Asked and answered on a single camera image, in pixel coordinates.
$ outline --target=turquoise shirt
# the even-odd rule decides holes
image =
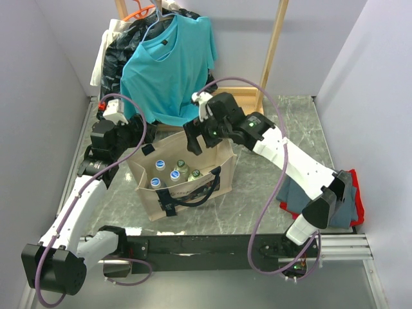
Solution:
[[[158,37],[141,42],[123,69],[121,94],[134,100],[148,123],[182,126],[198,116],[190,103],[217,59],[211,20],[174,16]],[[138,113],[124,101],[126,118]]]

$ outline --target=red cloth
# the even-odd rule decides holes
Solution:
[[[365,221],[365,210],[363,208],[362,200],[361,200],[361,190],[359,190],[359,183],[358,183],[358,178],[356,175],[356,171],[354,169],[351,169],[349,171],[352,175],[352,185],[356,188],[356,195],[355,195],[355,206],[356,206],[356,212],[358,214],[358,220],[357,221],[352,221],[350,223],[351,227],[355,227],[356,225],[360,225],[364,223]],[[288,204],[281,201],[280,207],[284,210],[292,214],[293,220],[296,220],[299,214],[296,212],[288,211]]]

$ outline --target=clear plastic bottle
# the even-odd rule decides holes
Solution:
[[[190,176],[190,167],[186,164],[184,160],[178,160],[176,166],[174,167],[175,171],[180,173],[180,177],[186,182]]]
[[[203,176],[203,174],[198,169],[195,169],[195,170],[193,170],[192,174],[189,176],[189,179],[187,181],[191,182],[191,181],[196,180],[196,179],[198,179],[202,176]]]
[[[169,179],[170,179],[170,172],[171,172],[170,168],[166,166],[166,163],[163,160],[157,160],[153,167],[152,177],[159,178],[162,183],[168,186]]]
[[[162,181],[157,177],[152,178],[152,180],[150,181],[150,186],[151,186],[150,189],[154,189],[154,190],[166,188],[165,184],[162,183]]]
[[[170,186],[179,185],[179,184],[185,182],[185,180],[180,175],[179,171],[172,171],[170,173],[170,180],[171,180]]]

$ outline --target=bottle cap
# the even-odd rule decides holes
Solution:
[[[159,178],[152,178],[152,180],[150,181],[150,184],[152,185],[152,188],[157,189],[160,188],[161,186],[161,182]]]
[[[166,167],[166,164],[163,160],[156,161],[156,169],[158,171],[163,171]]]
[[[200,171],[199,171],[198,169],[195,169],[195,170],[192,172],[192,175],[193,175],[194,177],[199,177],[199,176],[200,176]]]
[[[180,179],[179,171],[172,171],[170,173],[170,179],[173,180],[174,182],[177,182]]]
[[[177,166],[178,167],[183,167],[183,166],[185,166],[185,161],[184,160],[178,160],[178,163],[177,163]]]

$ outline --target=marble tabletop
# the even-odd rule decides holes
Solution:
[[[321,123],[314,102],[309,96],[276,97],[285,119],[289,139],[312,158],[327,167],[333,167]],[[96,121],[97,103],[86,126],[79,157],[90,144],[91,126]],[[276,124],[277,115],[267,101],[265,115]],[[170,133],[158,132],[156,139]],[[232,144],[237,154],[232,191],[208,201],[199,207],[180,211],[177,216],[150,221],[140,202],[136,182],[126,163],[120,166],[105,198],[95,207],[84,234],[95,234],[103,225],[125,227],[128,234],[248,234],[273,191],[281,171],[263,157],[251,153],[241,145]],[[273,201],[259,233],[283,233],[292,224],[292,216]],[[327,229],[327,232],[351,232],[351,229]]]

